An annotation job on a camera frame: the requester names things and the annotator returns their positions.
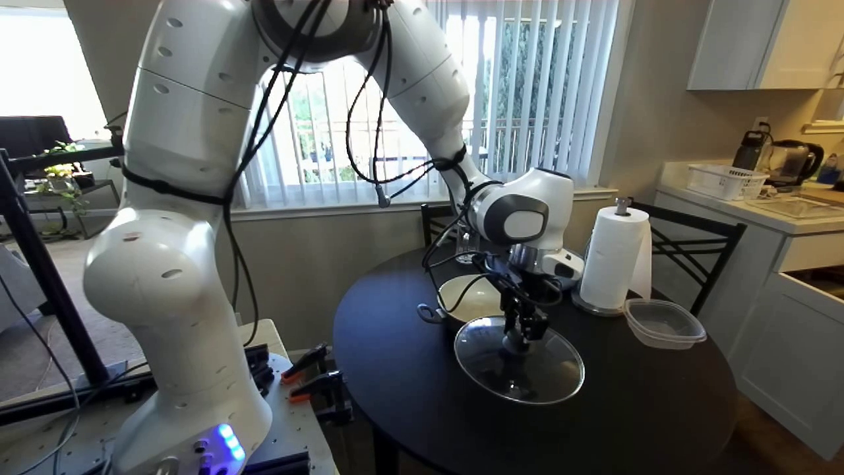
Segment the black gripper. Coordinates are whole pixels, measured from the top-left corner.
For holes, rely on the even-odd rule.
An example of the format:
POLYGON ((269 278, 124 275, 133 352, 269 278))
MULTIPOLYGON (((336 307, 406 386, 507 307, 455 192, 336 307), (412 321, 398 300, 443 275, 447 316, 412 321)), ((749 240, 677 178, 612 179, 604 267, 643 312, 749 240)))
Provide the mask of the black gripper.
POLYGON ((561 300, 561 284, 550 275, 534 275, 513 267, 495 253, 478 253, 474 269, 499 291, 499 307, 510 329, 501 339, 505 353, 526 353, 527 343, 544 341, 550 332, 550 310, 561 300))

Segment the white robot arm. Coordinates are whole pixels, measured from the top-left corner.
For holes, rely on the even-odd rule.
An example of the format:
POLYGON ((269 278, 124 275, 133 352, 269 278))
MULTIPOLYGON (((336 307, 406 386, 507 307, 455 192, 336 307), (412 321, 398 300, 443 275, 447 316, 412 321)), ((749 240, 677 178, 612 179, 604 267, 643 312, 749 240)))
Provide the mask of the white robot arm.
POLYGON ((424 145, 464 221, 546 279, 576 279, 565 248, 572 179, 530 170, 495 183, 468 155, 468 81, 423 0, 162 0, 124 133, 124 195, 88 253, 84 296, 138 339, 155 393, 121 424, 109 475, 241 475, 267 441, 217 229, 255 151, 267 69, 356 59, 424 145))

